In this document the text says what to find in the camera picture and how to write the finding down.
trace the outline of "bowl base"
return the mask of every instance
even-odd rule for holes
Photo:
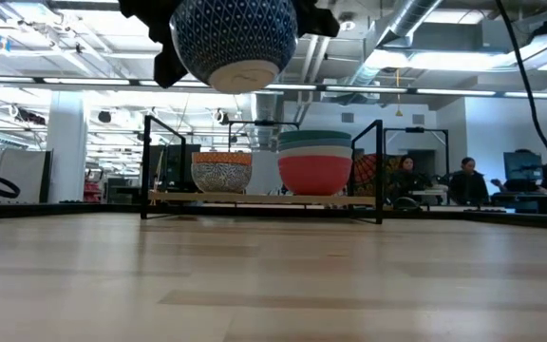
[[[262,89],[273,82],[279,72],[280,69],[272,62],[241,61],[218,68],[208,83],[222,93],[241,94]]]

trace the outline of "teal bowl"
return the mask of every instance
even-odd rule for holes
[[[298,130],[280,133],[277,139],[279,143],[294,143],[316,139],[345,139],[351,141],[351,134],[325,130]]]
[[[304,141],[298,141],[298,142],[283,142],[277,146],[277,149],[278,151],[285,151],[291,148],[315,147],[315,146],[351,147],[351,140],[349,139],[315,139],[315,140],[304,140]]]

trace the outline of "wooden shelf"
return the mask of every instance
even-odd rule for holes
[[[150,200],[184,200],[205,202],[258,203],[258,204],[337,204],[374,205],[372,197],[347,196],[267,196],[241,194],[187,194],[187,193],[149,193]]]

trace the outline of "red bowl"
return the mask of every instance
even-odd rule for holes
[[[346,186],[351,172],[351,159],[341,157],[287,157],[277,165],[284,185],[295,195],[334,195]]]

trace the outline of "stacked bowls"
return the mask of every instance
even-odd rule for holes
[[[250,153],[195,152],[191,157],[191,176],[205,193],[241,193],[251,180]]]
[[[281,133],[278,167],[295,195],[331,196],[343,190],[351,172],[351,135],[304,130]]]

